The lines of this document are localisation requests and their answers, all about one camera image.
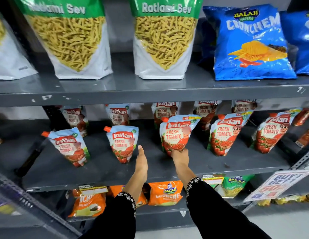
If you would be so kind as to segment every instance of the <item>hand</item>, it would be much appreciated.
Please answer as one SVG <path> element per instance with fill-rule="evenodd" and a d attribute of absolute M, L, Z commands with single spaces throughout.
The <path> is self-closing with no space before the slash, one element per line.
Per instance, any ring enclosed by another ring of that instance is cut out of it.
<path fill-rule="evenodd" d="M 182 152 L 178 150 L 173 150 L 171 153 L 173 162 L 175 164 L 176 169 L 180 167 L 188 167 L 189 166 L 189 151 L 188 149 L 184 149 Z"/>
<path fill-rule="evenodd" d="M 135 174 L 137 174 L 138 177 L 140 177 L 140 179 L 143 180 L 145 183 L 148 177 L 148 162 L 141 145 L 138 145 L 138 151 L 139 155 L 136 159 Z"/>

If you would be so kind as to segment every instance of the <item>person's right hand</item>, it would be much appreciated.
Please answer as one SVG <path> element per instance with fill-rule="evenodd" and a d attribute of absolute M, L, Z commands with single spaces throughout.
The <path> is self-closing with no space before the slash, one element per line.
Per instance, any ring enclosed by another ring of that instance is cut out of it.
<path fill-rule="evenodd" d="M 189 165 L 189 151 L 188 149 L 184 149 L 182 152 L 178 150 L 173 150 L 171 153 L 173 162 L 176 166 L 176 169 L 180 167 L 188 167 Z"/>

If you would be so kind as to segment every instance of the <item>person's left hand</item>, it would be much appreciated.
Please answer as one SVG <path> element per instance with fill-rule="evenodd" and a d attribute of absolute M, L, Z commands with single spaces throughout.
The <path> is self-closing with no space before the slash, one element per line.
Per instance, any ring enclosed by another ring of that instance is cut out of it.
<path fill-rule="evenodd" d="M 138 145 L 138 151 L 139 151 L 139 155 L 137 156 L 137 160 L 136 160 L 135 173 L 138 174 L 138 176 L 140 176 L 140 178 L 145 183 L 148 177 L 148 162 L 145 156 L 145 152 L 143 151 L 143 148 L 141 147 L 141 145 Z"/>

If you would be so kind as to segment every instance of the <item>black sleeve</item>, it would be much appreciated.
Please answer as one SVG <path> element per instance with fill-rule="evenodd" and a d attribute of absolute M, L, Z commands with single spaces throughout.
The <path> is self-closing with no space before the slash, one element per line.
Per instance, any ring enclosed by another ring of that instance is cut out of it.
<path fill-rule="evenodd" d="M 198 177 L 190 180 L 187 186 L 187 206 L 203 239 L 212 238 L 212 230 L 220 228 L 221 223 L 226 224 L 223 231 L 225 237 L 238 233 L 237 237 L 240 238 L 251 238 L 255 235 L 257 238 L 271 239 Z"/>
<path fill-rule="evenodd" d="M 127 192 L 120 192 L 104 212 L 97 216 L 93 226 L 79 239 L 93 239 L 102 229 L 133 239 L 136 234 L 136 203 Z"/>

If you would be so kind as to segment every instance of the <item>white floor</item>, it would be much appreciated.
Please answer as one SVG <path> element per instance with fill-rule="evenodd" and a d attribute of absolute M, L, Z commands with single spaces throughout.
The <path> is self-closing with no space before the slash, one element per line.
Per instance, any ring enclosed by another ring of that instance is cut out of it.
<path fill-rule="evenodd" d="M 258 225 L 272 239 L 309 238 L 309 210 L 274 215 L 249 216 L 249 220 Z M 137 232 L 136 239 L 199 239 L 197 228 L 181 228 L 151 232 Z"/>

